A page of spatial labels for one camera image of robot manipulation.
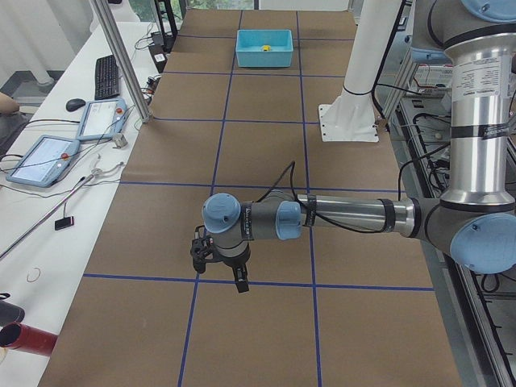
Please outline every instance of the white desk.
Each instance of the white desk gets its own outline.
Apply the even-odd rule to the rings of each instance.
[[[119,23],[120,33],[129,57],[133,58],[132,64],[141,86],[145,86],[147,77],[157,75],[148,50],[135,52],[134,49],[135,41],[145,35],[148,26],[148,23]],[[99,27],[33,119],[81,119],[84,109],[69,113],[65,109],[65,103],[71,98],[93,100],[95,61],[106,55],[110,55],[110,49]],[[133,105],[123,78],[121,97],[126,100],[127,106]],[[73,138],[77,131],[77,125],[73,124],[39,124],[41,123],[29,125],[10,152],[25,153],[42,134]],[[135,125],[139,126],[139,117],[136,110],[133,110],[123,129],[129,143],[125,148],[113,149],[112,142],[97,146],[63,181],[51,188],[38,189],[12,184],[5,180],[5,175],[0,176],[0,183],[43,195],[71,189],[80,177],[89,175],[90,165],[98,154],[102,157],[98,167],[104,170],[113,168],[121,161],[127,162],[138,135]],[[120,171],[107,179],[95,179],[92,183],[116,180],[119,176]],[[75,217],[76,224],[73,227],[54,231],[54,221],[62,217],[60,209],[0,262],[0,291],[11,293],[8,301],[25,309],[23,323],[57,334],[60,332],[117,185],[105,184],[81,189],[70,199],[66,209],[67,214]],[[42,199],[0,188],[0,251],[4,251],[63,196]],[[37,386],[47,363],[48,358],[43,356],[8,351],[6,359],[0,364],[0,385]]]

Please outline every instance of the computer mouse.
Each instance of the computer mouse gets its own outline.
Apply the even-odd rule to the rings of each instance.
[[[75,110],[83,107],[85,104],[86,104],[86,101],[84,99],[80,99],[80,98],[70,99],[68,102],[66,102],[66,110],[67,111],[75,111]]]

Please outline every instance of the blue plastic bin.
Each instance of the blue plastic bin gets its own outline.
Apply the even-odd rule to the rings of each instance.
[[[292,52],[290,30],[238,30],[236,35],[240,67],[289,67]]]

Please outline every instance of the grid line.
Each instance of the grid line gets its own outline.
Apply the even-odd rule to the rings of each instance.
[[[195,187],[195,188],[210,188],[212,184],[201,184],[201,183],[177,183],[167,181],[120,181],[119,184],[123,185],[162,185],[172,187]],[[231,185],[231,184],[214,184],[214,188],[236,188],[236,189],[269,189],[270,185]],[[290,186],[277,187],[278,189],[289,190]],[[294,186],[295,190],[303,190],[308,187]],[[328,188],[328,187],[310,187],[313,191],[335,191],[335,192],[372,192],[379,194],[397,194],[397,189],[373,189],[373,188]]]
[[[243,15],[243,11],[241,10],[240,17],[239,17],[239,29],[240,29],[240,25],[242,24],[242,15]],[[215,189],[215,181],[217,179],[218,159],[220,157],[220,151],[221,151],[222,143],[223,143],[224,127],[226,125],[227,107],[229,105],[229,96],[230,96],[230,92],[231,92],[231,81],[233,80],[233,69],[235,68],[235,59],[236,59],[236,52],[233,53],[233,61],[231,63],[231,74],[229,76],[229,82],[227,84],[226,101],[225,101],[225,106],[224,106],[222,125],[220,127],[220,136],[218,139],[217,156],[215,157],[215,165],[214,165],[214,171],[213,171],[213,179],[211,181],[210,196],[213,195],[213,192]],[[187,327],[186,335],[185,335],[185,346],[183,348],[183,356],[181,359],[181,371],[179,373],[179,377],[177,380],[177,387],[182,386],[183,377],[185,375],[185,366],[186,366],[186,360],[187,360],[187,355],[188,355],[189,338],[190,338],[192,323],[194,320],[195,302],[197,300],[197,292],[198,292],[198,287],[199,287],[199,283],[200,283],[199,280],[200,280],[199,273],[197,273],[197,275],[195,276],[195,285],[193,286],[194,292],[192,295],[192,302],[190,305],[190,313],[189,313],[189,317],[188,317],[188,327]]]
[[[182,121],[182,122],[204,122],[204,123],[279,123],[279,124],[297,124],[302,125],[303,121],[270,121],[260,119],[165,119],[154,117],[156,121]],[[307,122],[307,125],[318,125],[316,122]]]
[[[164,71],[162,74],[182,74],[182,75],[231,75],[231,73],[219,73],[219,72],[203,72],[203,71]],[[236,77],[300,77],[299,74],[281,74],[281,73],[233,73]],[[322,75],[322,74],[311,74],[301,75],[301,77],[311,78],[344,78],[344,75]]]
[[[203,278],[180,278],[180,277],[146,277],[130,276],[121,274],[84,273],[83,277],[100,278],[105,280],[121,281],[156,281],[156,282],[195,282],[213,285],[233,285],[231,280],[210,280]],[[348,289],[348,290],[376,290],[376,291],[397,291],[397,292],[433,292],[434,288],[426,286],[387,286],[387,285],[342,285],[342,284],[311,284],[303,282],[272,282],[272,281],[249,281],[251,286],[269,286],[284,288],[317,288],[317,289]]]
[[[301,33],[299,29],[299,12],[296,11],[296,27],[298,29],[298,59],[299,59],[299,91],[301,95],[301,113],[303,120],[303,147],[305,152],[305,175],[306,175],[306,192],[310,193],[310,168],[308,165],[308,140],[306,136],[306,116],[305,116],[305,95],[303,93],[303,71],[301,60]],[[315,361],[317,370],[317,385],[323,386],[323,371],[321,366],[321,343],[319,339],[319,316],[317,305],[317,286],[315,275],[315,255],[314,255],[314,238],[312,227],[309,229],[310,233],[310,266],[312,270],[312,300],[314,307],[314,340],[315,340]]]
[[[188,34],[178,34],[177,37],[185,37],[185,38],[195,38],[195,39],[233,39],[236,40],[236,36],[211,36],[211,35],[188,35]],[[339,38],[301,38],[299,39],[299,35],[296,38],[297,40],[322,40],[322,41],[337,41],[337,42],[352,42],[355,39],[339,39]]]

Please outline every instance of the red cylinder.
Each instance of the red cylinder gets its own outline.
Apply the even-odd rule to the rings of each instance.
[[[50,356],[56,341],[57,335],[19,322],[6,325],[0,331],[0,347],[36,355]]]

